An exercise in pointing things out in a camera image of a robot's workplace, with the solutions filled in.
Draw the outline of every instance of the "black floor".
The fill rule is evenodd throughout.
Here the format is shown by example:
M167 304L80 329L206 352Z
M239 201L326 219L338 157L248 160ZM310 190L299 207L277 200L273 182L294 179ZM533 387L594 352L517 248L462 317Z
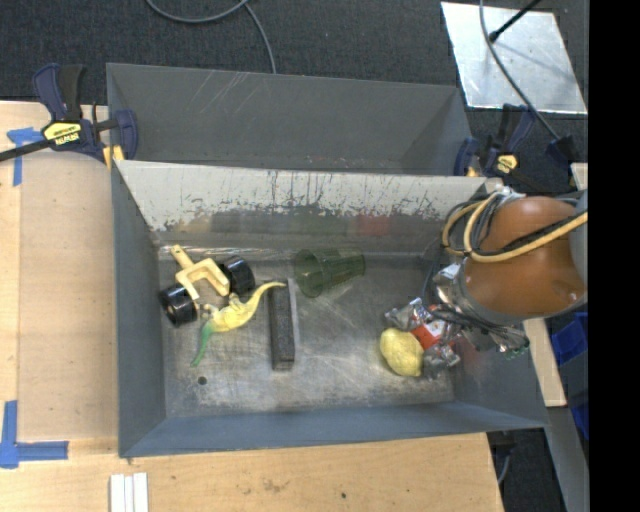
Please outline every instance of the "black floor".
M477 5L475 1L457 1ZM156 1L160 8L189 17L208 16L235 3ZM519 9L526 3L493 0L485 5ZM279 73L459 85L438 1L252 0L249 5L269 38ZM536 9L555 14L588 105L589 1L542 0ZM107 100L107 62L260 72L271 69L264 42L245 8L218 22L193 25L160 17L145 0L0 0L0 48L0 99L35 101L32 75L49 62L86 65L80 99L98 104ZM495 133L500 116L496 111L469 109L472 133L477 137ZM546 117L560 135L573 137L580 161L587 162L587 118ZM520 149L521 169L549 193L560 194L570 188L568 176L550 165L544 155L549 142L549 133L537 123ZM532 192L524 185L514 186ZM520 431L514 437L516 445L503 485L507 512L564 510L543 432Z

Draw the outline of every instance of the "yellow cable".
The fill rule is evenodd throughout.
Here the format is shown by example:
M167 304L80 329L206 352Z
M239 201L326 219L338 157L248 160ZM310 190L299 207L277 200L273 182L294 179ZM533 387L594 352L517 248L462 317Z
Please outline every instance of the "yellow cable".
M540 238L537 238L529 242L528 244L523 245L522 247L518 247L517 249L513 249L511 251L507 251L501 254L493 254L493 255L486 255L486 256L482 254L478 254L473 250L473 247L471 245L471 232L473 231L473 226L478 220L478 217L480 217L480 214L489 205L492 199L498 194L499 194L498 192L494 192L483 201L478 201L477 203L473 203L468 206L465 206L464 208L460 209L458 212L456 212L449 218L449 220L446 222L446 224L442 228L442 245L445 247L447 252L449 252L450 254L454 254L456 256L464 256L465 254L468 254L474 261L477 261L479 263L497 263L501 261L507 261L507 260L510 260L511 258L515 258L517 256L521 256L523 254L531 252L534 249L538 249L539 247L542 247L543 245L548 244L549 242L552 242L553 240L566 235L570 231L582 226L588 221L588 212L585 211L580 216L576 217L575 219L568 222L564 226L560 226L559 228L555 229L551 233L547 233L546 235L543 235ZM463 234L464 251L452 249L451 247L449 247L449 231L451 230L452 226L462 216L466 215L472 210L473 210L473 213L471 214L469 221L465 225L464 234Z
M569 231L572 231L582 226L583 224L585 224L587 220L588 220L588 212L584 212L579 217L576 217L571 222L568 222L564 226L559 227L558 229L552 231L551 233L547 233L546 235L541 236L540 238L537 238L533 242L530 242L526 245L523 245L522 247L518 247L517 249L508 251L502 254L495 254L492 256L483 256L473 251L469 251L469 252L471 253L471 258L473 258L474 261L477 261L479 263L496 263L500 261L506 261L511 258L515 258L516 256L521 256L522 254L526 254L530 251L533 251L534 249L538 249L539 247L542 247L543 245L548 244L549 242L552 242L556 238L560 238L561 236L566 235Z
M482 201L478 201L477 203L472 203L470 205L467 205L464 208L461 208L460 210L458 210L453 215L451 215L451 217L449 217L449 220L446 222L446 224L442 228L442 246L445 248L445 250L448 253L454 254L456 256L463 256L464 255L464 253L462 251L457 251L457 250L452 249L451 247L449 247L449 231L451 230L452 226L456 222L458 222L458 219L460 219L460 217L465 216L468 212L470 212L474 208L477 208L478 205L481 202Z

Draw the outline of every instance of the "gray cable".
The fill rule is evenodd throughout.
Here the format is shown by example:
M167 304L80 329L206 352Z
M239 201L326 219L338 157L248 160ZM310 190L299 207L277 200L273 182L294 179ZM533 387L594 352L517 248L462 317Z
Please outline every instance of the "gray cable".
M269 39L267 39L267 34L262 28L262 24L260 23L260 20L258 20L256 13L253 12L253 9L251 7L249 7L249 4L246 4L245 8L251 15L251 18L253 19L253 22L256 24L256 27L258 27L258 30L260 31L260 35L262 36L262 40L264 41L264 44L267 47L267 53L269 54L269 60L271 61L271 72L274 75L277 75L278 72L276 70L276 61L273 58L273 51L271 51L271 45L269 44Z
M493 55L493 58L496 61L496 64L498 65L498 67L502 71L502 74L504 75L504 77L511 84L511 87L514 88L514 90L522 98L522 101L524 101L527 104L527 106L531 109L531 112L533 112L534 115L540 120L540 122L544 125L544 127L551 134L551 136L554 139L559 139L560 137L558 136L558 134L556 134L556 132L553 131L553 128L551 128L549 123L547 123L547 120L542 116L542 114L540 114L540 112L538 112L538 109L533 105L533 103L531 103L531 100L529 100L529 98L522 91L522 89L520 89L520 87L518 87L518 84L516 84L515 81L513 80L513 78L511 78L511 75L509 75L509 72L504 67L504 64L502 63L502 61L498 57L498 54L496 53L495 49L493 48L493 43L489 39L489 31L487 30L487 25L486 25L485 20L484 20L484 1L483 0L479 0L479 2L480 2L479 3L479 10L480 10L480 24L482 25L482 35L484 36L484 40L486 41L487 47L489 48L489 51L491 52L491 55Z
M236 5L234 5L233 7L229 8L229 9L227 9L226 11L223 11L223 12L221 12L219 14L215 14L213 16L206 16L206 17L203 17L203 18L185 18L185 17L182 17L182 16L176 16L175 14L170 14L170 13L160 9L155 3L153 3L153 0L145 0L145 2L147 2L149 7L151 7L156 13L158 13L162 17L170 19L172 21L177 21L179 23L189 23L191 25L197 25L197 24L201 24L201 23L210 23L210 22L213 22L213 21L219 21L222 18L225 18L226 16L229 16L230 14L233 14L234 12L236 12L241 7L245 7L247 9L247 12L251 16L251 19L253 20L253 22L258 27L258 31L260 32L260 36L262 37L262 40L264 41L264 44L267 47L267 53L269 54L269 61L271 62L271 72L274 75L277 74L276 62L275 62L275 59L273 58L273 51L271 50L271 44L269 44L269 39L267 38L267 34L264 31L264 29L262 28L262 24L260 23L260 20L258 20L258 17L256 16L256 13L253 12L253 9L251 9L251 7L249 7L249 0L240 0Z

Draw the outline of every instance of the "yellow potato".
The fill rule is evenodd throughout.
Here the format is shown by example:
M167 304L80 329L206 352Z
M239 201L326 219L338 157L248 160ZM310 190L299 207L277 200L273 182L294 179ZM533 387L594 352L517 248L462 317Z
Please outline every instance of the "yellow potato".
M380 335L382 355L398 375L419 377L422 373L422 353L424 350L410 332L394 327L386 329Z

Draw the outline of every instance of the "green glass cup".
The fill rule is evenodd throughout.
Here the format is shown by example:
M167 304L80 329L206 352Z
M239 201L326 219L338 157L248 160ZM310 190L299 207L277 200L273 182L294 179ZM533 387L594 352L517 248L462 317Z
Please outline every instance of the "green glass cup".
M323 291L364 275L362 251L356 248L303 249L296 254L296 282L307 297L318 297Z

